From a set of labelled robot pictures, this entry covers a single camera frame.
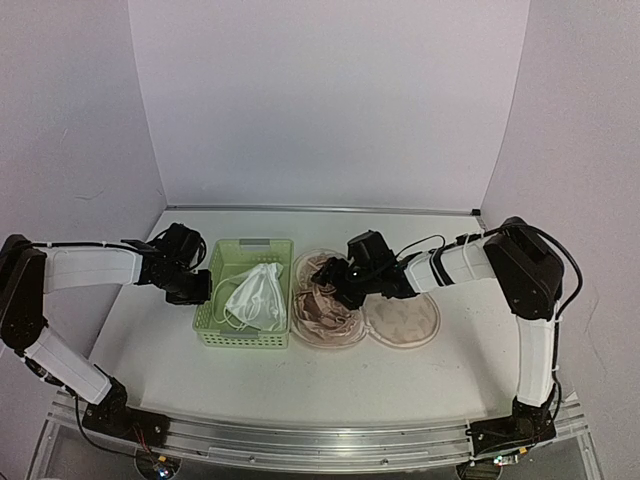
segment beige cloth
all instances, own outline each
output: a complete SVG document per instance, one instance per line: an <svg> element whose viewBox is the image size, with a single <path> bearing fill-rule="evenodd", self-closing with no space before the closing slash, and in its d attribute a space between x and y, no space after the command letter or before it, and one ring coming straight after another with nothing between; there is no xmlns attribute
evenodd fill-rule
<svg viewBox="0 0 640 480"><path fill-rule="evenodd" d="M332 297L335 291L333 287L321 287L311 281L311 276L331 257L342 255L328 250L315 250L296 260L294 332L316 346L344 347L364 337L364 317L360 310L349 310L335 300Z"/></svg>

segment round plastic lid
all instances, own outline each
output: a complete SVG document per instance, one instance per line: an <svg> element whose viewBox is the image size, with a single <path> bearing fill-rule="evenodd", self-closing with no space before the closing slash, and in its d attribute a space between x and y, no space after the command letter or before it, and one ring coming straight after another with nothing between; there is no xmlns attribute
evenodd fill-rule
<svg viewBox="0 0 640 480"><path fill-rule="evenodd" d="M402 300L368 295L363 310L371 335L391 347L420 347L440 329L440 311L426 293Z"/></svg>
<svg viewBox="0 0 640 480"><path fill-rule="evenodd" d="M331 296L332 287L320 287L311 281L330 257L345 258L332 250L312 250L296 259L291 326L295 334L313 346L350 347L367 334L362 311L347 309Z"/></svg>

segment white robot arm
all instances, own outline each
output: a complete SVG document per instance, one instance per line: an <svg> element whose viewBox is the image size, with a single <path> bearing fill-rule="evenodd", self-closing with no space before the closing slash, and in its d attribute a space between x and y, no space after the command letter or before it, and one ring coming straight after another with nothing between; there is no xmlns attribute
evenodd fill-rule
<svg viewBox="0 0 640 480"><path fill-rule="evenodd" d="M150 445L160 446L168 419L128 408L124 386L49 325L43 295L88 285L153 284L167 292L169 303L201 304L209 299L211 276L207 270L194 272L191 263L205 255L200 234L180 224L149 243L33 243L12 235L0 251L0 339L43 381L64 386L90 404L86 428L135 441L136 425Z"/></svg>
<svg viewBox="0 0 640 480"><path fill-rule="evenodd" d="M442 269L453 284L496 278L484 251L489 238L452 248L441 256ZM434 255L423 253L412 259L405 270L415 292L428 293L446 285L434 268ZM553 389L554 325L557 319L528 320L516 315L520 333L520 371L517 399L525 405L541 407Z"/></svg>
<svg viewBox="0 0 640 480"><path fill-rule="evenodd" d="M547 242L563 252L578 276L578 288L559 308L564 264ZM313 281L332 285L334 298L350 309L360 308L372 293L411 298L449 285L497 279L520 333L518 391L510 417L471 424L474 451L518 448L555 437L555 414L549 407L560 393L554 373L560 315L582 285L580 269L557 240L513 217L497 229L462 235L403 259L379 232L369 231L348 242L348 259L329 259Z"/></svg>

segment white tabletop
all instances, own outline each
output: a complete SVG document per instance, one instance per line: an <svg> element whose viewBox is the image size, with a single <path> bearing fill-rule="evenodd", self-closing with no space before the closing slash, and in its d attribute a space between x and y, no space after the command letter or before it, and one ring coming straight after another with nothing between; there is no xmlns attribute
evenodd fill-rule
<svg viewBox="0 0 640 480"><path fill-rule="evenodd" d="M477 231L473 217L371 213L167 211L152 236L180 222L209 253L222 238L291 238L295 255L345 252L379 230L398 251L441 233ZM432 294L442 316L429 344L392 349L368 337L320 350L295 336L286 350L206 347L192 330L195 307L164 302L151 287L124 287L91 359L127 387L132 405L244 422L376 425L509 414L518 376L518 333L497 282Z"/></svg>

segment green plastic basket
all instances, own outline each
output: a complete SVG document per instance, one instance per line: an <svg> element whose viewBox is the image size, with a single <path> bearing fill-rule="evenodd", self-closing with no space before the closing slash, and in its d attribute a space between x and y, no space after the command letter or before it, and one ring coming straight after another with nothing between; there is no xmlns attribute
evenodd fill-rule
<svg viewBox="0 0 640 480"><path fill-rule="evenodd" d="M227 323L217 323L224 318L224 306L236 286L226 282L216 291L224 279L245 272L260 263L278 262L284 267L280 275L280 287L287 308L287 325L282 331L263 332L253 327L236 330ZM287 348L289 345L289 303L291 295L291 267L293 241L274 239L219 240L216 243L209 270L216 293L215 298L200 305L193 320L193 329L205 345L210 347ZM231 317L234 324L240 323Z"/></svg>

